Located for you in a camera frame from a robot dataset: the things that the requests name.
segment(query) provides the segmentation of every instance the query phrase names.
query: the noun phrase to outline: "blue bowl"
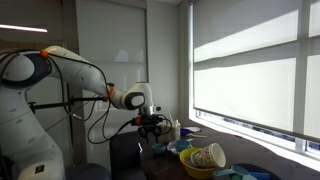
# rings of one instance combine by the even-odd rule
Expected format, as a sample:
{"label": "blue bowl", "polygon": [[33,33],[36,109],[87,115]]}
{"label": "blue bowl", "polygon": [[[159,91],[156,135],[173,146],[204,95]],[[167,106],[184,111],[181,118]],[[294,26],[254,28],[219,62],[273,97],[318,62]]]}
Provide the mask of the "blue bowl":
{"label": "blue bowl", "polygon": [[162,154],[166,152],[166,146],[161,144],[154,144],[152,146],[152,151],[154,154]]}

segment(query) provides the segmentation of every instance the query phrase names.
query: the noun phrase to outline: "cup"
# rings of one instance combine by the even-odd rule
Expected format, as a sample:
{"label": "cup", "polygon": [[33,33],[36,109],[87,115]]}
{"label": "cup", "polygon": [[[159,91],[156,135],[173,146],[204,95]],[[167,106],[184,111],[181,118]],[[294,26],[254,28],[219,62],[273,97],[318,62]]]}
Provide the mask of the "cup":
{"label": "cup", "polygon": [[219,144],[214,143],[191,154],[191,162],[203,168],[224,167],[226,156]]}
{"label": "cup", "polygon": [[190,141],[183,140],[183,139],[174,141],[172,145],[176,148],[177,152],[179,153],[187,148],[192,147]]}

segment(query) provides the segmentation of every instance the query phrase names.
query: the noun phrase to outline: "window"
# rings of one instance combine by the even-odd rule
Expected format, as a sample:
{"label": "window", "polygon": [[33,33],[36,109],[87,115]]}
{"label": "window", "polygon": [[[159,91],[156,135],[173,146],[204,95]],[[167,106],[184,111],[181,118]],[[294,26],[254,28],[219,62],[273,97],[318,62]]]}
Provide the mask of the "window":
{"label": "window", "polygon": [[320,0],[195,1],[191,11],[197,118],[320,155]]}

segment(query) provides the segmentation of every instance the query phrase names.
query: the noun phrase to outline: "white robotic arm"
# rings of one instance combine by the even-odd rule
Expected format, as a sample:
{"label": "white robotic arm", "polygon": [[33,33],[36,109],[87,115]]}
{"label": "white robotic arm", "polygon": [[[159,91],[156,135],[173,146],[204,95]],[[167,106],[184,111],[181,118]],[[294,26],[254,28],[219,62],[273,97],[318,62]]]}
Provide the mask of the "white robotic arm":
{"label": "white robotic arm", "polygon": [[19,180],[64,179],[62,152],[25,100],[25,91],[48,76],[106,97],[116,108],[140,108],[143,117],[153,115],[148,83],[116,91],[98,67],[64,48],[0,54],[0,143],[3,155],[22,170]]}

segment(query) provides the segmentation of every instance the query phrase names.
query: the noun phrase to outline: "bowl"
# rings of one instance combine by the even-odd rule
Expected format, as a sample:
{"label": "bowl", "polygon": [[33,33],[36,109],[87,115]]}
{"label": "bowl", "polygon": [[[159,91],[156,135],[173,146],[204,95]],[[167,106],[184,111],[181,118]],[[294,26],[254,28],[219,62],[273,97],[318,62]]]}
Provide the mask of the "bowl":
{"label": "bowl", "polygon": [[180,152],[180,161],[183,164],[183,167],[185,171],[189,174],[189,176],[195,178],[195,179],[210,179],[213,176],[213,171],[215,168],[210,168],[210,169],[200,169],[200,168],[195,168],[192,166],[189,166],[184,162],[184,159],[188,156],[191,156],[192,152],[195,152],[201,148],[189,148],[185,149],[182,152]]}
{"label": "bowl", "polygon": [[154,154],[162,154],[166,151],[166,146],[162,144],[154,144],[152,146],[152,151]]}

